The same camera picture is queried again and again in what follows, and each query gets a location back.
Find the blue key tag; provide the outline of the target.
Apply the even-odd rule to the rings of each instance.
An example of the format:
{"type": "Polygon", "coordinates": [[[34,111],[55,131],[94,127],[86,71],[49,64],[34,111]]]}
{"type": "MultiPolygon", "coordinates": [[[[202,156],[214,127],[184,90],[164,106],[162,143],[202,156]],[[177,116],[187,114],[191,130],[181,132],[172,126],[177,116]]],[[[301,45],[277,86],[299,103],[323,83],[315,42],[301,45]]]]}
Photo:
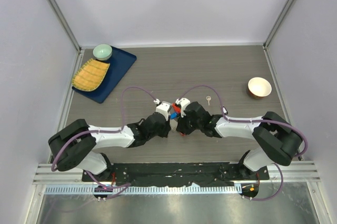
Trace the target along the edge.
{"type": "Polygon", "coordinates": [[[173,113],[173,114],[170,115],[170,118],[171,118],[171,119],[174,119],[174,118],[176,118],[176,117],[177,117],[177,113],[173,113]]]}

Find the grey keyring holder red handle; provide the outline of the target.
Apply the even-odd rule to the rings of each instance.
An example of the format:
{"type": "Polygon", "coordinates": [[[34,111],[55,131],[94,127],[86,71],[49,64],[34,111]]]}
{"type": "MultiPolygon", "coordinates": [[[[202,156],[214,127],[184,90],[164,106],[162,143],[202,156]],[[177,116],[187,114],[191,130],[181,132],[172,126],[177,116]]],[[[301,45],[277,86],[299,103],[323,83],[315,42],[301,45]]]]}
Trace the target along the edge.
{"type": "Polygon", "coordinates": [[[176,103],[172,103],[170,109],[170,127],[172,131],[176,131],[180,115],[181,115],[181,107],[176,103]]]}

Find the red capped key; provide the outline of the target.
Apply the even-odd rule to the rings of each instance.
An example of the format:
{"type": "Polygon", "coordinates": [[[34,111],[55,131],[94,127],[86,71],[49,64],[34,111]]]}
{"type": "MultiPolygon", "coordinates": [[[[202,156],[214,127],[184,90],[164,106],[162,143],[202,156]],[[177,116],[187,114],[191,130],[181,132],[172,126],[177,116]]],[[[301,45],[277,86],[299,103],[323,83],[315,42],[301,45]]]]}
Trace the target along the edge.
{"type": "Polygon", "coordinates": [[[175,113],[177,113],[177,114],[181,113],[181,106],[180,105],[177,105],[176,103],[173,103],[172,108],[173,108],[175,113]]]}

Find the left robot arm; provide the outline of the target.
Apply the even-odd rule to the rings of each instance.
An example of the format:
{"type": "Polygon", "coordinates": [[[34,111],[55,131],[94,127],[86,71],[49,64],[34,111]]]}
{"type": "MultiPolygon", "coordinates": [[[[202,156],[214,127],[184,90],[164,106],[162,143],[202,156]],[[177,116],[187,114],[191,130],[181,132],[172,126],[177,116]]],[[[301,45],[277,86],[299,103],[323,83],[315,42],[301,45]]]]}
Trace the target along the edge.
{"type": "Polygon", "coordinates": [[[117,128],[97,127],[78,119],[48,140],[54,158],[52,171],[80,168],[107,181],[112,175],[110,161],[95,149],[139,147],[154,137],[167,137],[170,130],[170,115],[159,112],[117,128]]]}

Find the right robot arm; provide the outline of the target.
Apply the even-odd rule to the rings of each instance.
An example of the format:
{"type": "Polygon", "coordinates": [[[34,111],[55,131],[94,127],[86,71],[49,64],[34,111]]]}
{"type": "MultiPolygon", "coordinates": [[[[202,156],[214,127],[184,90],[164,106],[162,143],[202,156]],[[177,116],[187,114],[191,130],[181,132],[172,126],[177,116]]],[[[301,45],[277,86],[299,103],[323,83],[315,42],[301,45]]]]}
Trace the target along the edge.
{"type": "Polygon", "coordinates": [[[304,136],[274,112],[262,117],[235,118],[229,117],[225,108],[220,115],[211,115],[198,102],[186,98],[175,104],[180,108],[176,131],[183,135],[199,130],[208,137],[238,137],[258,143],[257,149],[248,150],[241,157],[235,169],[243,179],[252,178],[270,164],[289,166],[304,142],[304,136]]]}

